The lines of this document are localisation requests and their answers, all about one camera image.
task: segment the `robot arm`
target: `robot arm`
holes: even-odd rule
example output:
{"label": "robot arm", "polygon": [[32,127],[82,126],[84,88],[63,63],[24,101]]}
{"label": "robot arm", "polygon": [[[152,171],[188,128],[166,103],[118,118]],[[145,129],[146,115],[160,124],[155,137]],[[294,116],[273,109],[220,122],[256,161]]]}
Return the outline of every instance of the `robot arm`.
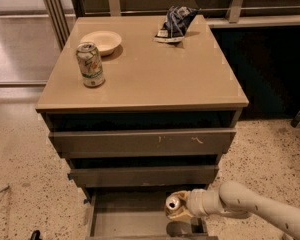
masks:
{"label": "robot arm", "polygon": [[171,220],[188,221],[209,214],[240,219],[255,214],[300,240],[299,208],[262,197],[238,182],[225,182],[219,190],[180,191],[166,199],[166,215]]}

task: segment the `can on table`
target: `can on table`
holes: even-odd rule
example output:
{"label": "can on table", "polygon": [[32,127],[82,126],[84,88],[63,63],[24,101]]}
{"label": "can on table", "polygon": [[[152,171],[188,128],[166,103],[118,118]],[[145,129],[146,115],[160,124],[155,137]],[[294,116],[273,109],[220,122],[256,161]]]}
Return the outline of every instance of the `can on table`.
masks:
{"label": "can on table", "polygon": [[97,87],[104,82],[100,52],[92,42],[81,43],[76,52],[83,83],[88,87]]}

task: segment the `speckled floor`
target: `speckled floor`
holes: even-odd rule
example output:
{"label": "speckled floor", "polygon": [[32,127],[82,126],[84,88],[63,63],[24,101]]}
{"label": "speckled floor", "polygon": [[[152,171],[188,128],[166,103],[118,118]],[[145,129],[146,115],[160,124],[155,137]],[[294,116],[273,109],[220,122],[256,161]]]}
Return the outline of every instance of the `speckled floor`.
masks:
{"label": "speckled floor", "polygon": [[[85,239],[88,204],[67,178],[68,165],[47,139],[35,111],[40,89],[1,90],[0,94],[0,239]],[[218,187],[236,180],[266,197],[300,207],[300,128],[289,120],[240,121],[238,133],[220,162]],[[281,232],[257,216],[236,220],[209,216],[209,235],[220,240],[280,239]]]}

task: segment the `crumpled bag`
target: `crumpled bag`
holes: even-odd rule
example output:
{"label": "crumpled bag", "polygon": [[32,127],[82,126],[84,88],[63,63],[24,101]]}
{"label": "crumpled bag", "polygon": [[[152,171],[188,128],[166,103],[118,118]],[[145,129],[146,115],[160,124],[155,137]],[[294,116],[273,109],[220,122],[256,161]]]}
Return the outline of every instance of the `crumpled bag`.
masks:
{"label": "crumpled bag", "polygon": [[179,43],[183,40],[198,10],[185,6],[171,6],[162,29],[154,37],[160,43]]}

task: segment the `bowl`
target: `bowl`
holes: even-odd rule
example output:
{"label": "bowl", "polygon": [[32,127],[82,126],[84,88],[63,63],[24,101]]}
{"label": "bowl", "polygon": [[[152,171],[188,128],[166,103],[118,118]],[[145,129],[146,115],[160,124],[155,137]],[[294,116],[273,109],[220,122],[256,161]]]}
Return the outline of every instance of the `bowl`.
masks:
{"label": "bowl", "polygon": [[93,42],[101,56],[108,56],[121,44],[121,36],[111,31],[96,31],[85,35],[80,42]]}

